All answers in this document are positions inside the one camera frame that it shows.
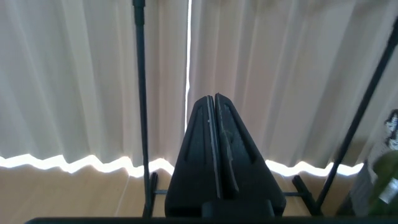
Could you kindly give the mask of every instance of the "black metal frame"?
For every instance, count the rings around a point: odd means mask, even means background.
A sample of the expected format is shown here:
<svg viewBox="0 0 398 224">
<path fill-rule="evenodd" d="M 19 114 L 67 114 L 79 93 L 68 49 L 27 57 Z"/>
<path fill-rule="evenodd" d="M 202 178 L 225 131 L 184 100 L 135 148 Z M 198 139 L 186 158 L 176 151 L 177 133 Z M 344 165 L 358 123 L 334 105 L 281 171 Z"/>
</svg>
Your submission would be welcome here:
<svg viewBox="0 0 398 224">
<path fill-rule="evenodd" d="M 308 191 L 307 187 L 305 186 L 303 180 L 299 175 L 296 175 L 293 178 L 292 182 L 295 185 L 297 191 L 304 194 L 304 196 L 302 196 L 302 199 L 305 205 L 307 206 L 308 211 L 311 213 L 311 215 L 316 215 L 316 216 L 323 215 L 321 211 L 321 206 L 324 203 L 326 195 L 330 190 L 331 183 L 333 182 L 333 179 L 336 176 L 337 168 L 341 164 L 342 160 L 344 159 L 344 156 L 348 151 L 349 145 L 353 140 L 354 134 L 362 120 L 363 115 L 365 114 L 366 108 L 368 107 L 368 104 L 371 101 L 372 95 L 377 87 L 377 84 L 379 83 L 382 74 L 384 73 L 384 70 L 386 69 L 387 64 L 397 44 L 398 44 L 398 18 L 396 18 L 396 21 L 392 28 L 392 32 L 390 34 L 390 38 L 387 42 L 387 46 L 384 49 L 379 64 L 377 65 L 376 70 L 373 73 L 373 77 L 369 82 L 368 88 L 366 89 L 365 94 L 363 95 L 361 104 L 358 106 L 354 119 L 347 131 L 344 141 L 340 147 L 340 150 L 338 151 L 337 158 L 333 163 L 333 167 L 331 168 L 329 176 L 322 188 L 322 191 L 319 194 L 317 201 L 313 199 L 311 193 Z"/>
<path fill-rule="evenodd" d="M 137 66 L 139 79 L 139 99 L 140 99 L 140 114 L 141 114 L 141 138 L 142 138 L 142 157 L 144 163 L 144 185 L 145 185 L 145 207 L 142 217 L 150 218 L 154 209 L 154 202 L 156 194 L 165 195 L 167 190 L 156 190 L 158 175 L 153 172 L 149 178 L 149 160 L 148 160 L 148 136 L 147 136 L 147 105 L 146 105 L 146 77 L 145 77 L 145 44 L 144 44 L 144 7 L 145 0 L 132 0 L 134 6 L 134 20 L 136 24 L 136 44 L 137 44 Z M 323 186 L 323 189 L 317 201 L 314 201 L 311 192 L 305 186 L 303 180 L 299 175 L 296 175 L 292 182 L 295 185 L 297 192 L 284 192 L 287 197 L 301 197 L 307 206 L 311 215 L 323 215 L 321 206 L 325 201 L 325 197 L 330 189 L 331 183 L 337 173 L 337 168 L 342 162 L 348 147 L 351 144 L 353 136 L 362 120 L 362 117 L 368 107 L 371 97 L 382 77 L 382 74 L 390 60 L 392 53 L 398 43 L 398 20 L 394 23 L 391 36 L 384 53 L 380 59 L 379 65 L 373 74 L 361 104 L 355 114 L 354 120 L 348 129 L 347 135 L 340 147 L 338 157 L 333 164 L 330 174 Z"/>
</svg>

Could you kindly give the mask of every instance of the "white label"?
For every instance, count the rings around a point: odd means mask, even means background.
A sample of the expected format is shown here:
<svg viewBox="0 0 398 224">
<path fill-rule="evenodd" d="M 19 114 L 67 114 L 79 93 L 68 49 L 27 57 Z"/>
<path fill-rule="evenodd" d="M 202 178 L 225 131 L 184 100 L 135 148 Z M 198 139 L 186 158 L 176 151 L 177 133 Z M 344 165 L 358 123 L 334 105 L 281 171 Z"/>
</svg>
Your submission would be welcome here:
<svg viewBox="0 0 398 224">
<path fill-rule="evenodd" d="M 383 192 L 380 194 L 379 199 L 388 204 L 396 196 L 397 192 L 398 192 L 398 180 L 393 178 L 388 183 L 387 187 L 383 190 Z"/>
</svg>

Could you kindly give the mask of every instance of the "curtain fold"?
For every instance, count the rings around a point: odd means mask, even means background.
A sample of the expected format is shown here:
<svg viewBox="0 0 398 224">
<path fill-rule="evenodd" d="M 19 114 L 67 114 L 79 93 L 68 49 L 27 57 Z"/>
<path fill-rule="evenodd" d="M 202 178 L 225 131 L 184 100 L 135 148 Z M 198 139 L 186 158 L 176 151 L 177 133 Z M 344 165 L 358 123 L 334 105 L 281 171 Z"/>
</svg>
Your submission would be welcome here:
<svg viewBox="0 0 398 224">
<path fill-rule="evenodd" d="M 183 136 L 187 7 L 147 1 L 150 160 Z M 132 18 L 128 0 L 0 1 L 0 156 L 142 164 Z"/>
<path fill-rule="evenodd" d="M 220 92 L 234 102 L 265 159 L 325 167 L 386 46 L 397 3 L 192 1 L 188 117 L 195 100 Z M 398 107 L 396 63 L 394 54 L 349 165 L 363 160 Z"/>
</svg>

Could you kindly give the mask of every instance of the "stand leg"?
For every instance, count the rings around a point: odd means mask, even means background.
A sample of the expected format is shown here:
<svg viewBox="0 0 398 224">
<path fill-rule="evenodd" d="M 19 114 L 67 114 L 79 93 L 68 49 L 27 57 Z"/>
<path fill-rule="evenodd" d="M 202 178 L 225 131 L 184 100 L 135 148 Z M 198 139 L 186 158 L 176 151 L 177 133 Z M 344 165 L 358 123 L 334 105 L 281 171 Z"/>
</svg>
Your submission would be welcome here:
<svg viewBox="0 0 398 224">
<path fill-rule="evenodd" d="M 311 192 L 305 186 L 303 180 L 299 175 L 295 175 L 292 180 L 294 186 L 297 189 L 298 193 L 301 193 L 301 198 L 303 199 L 305 205 L 307 206 L 308 211 L 313 216 L 323 216 L 320 207 L 317 205 L 315 200 L 312 197 Z"/>
<path fill-rule="evenodd" d="M 155 204 L 155 191 L 157 188 L 157 182 L 158 182 L 158 175 L 156 172 L 153 172 L 150 175 L 150 182 L 149 182 L 149 203 L 145 203 L 144 206 L 144 211 L 142 213 L 143 218 L 151 218 L 152 213 L 154 212 L 154 204 Z"/>
</svg>

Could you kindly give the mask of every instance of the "floor seam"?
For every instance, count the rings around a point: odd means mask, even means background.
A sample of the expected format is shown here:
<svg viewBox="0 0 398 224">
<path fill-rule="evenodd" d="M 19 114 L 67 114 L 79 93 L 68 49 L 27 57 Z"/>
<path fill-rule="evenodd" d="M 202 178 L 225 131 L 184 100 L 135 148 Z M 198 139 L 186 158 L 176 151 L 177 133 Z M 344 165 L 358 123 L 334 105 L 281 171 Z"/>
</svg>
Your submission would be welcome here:
<svg viewBox="0 0 398 224">
<path fill-rule="evenodd" d="M 119 203 L 118 203 L 118 207 L 117 207 L 117 209 L 116 209 L 116 211 L 115 211 L 115 213 L 114 213 L 114 216 L 115 216 L 115 217 L 116 217 L 116 216 L 118 215 L 118 213 L 119 213 L 119 209 L 120 209 L 120 206 L 121 206 L 121 204 L 122 204 L 122 201 L 123 201 L 123 198 L 124 198 L 124 194 L 126 193 L 127 186 L 129 185 L 129 179 L 130 179 L 130 175 L 127 176 L 127 180 L 126 180 L 126 184 L 124 185 L 123 193 L 122 193 L 122 195 L 120 196 Z"/>
</svg>

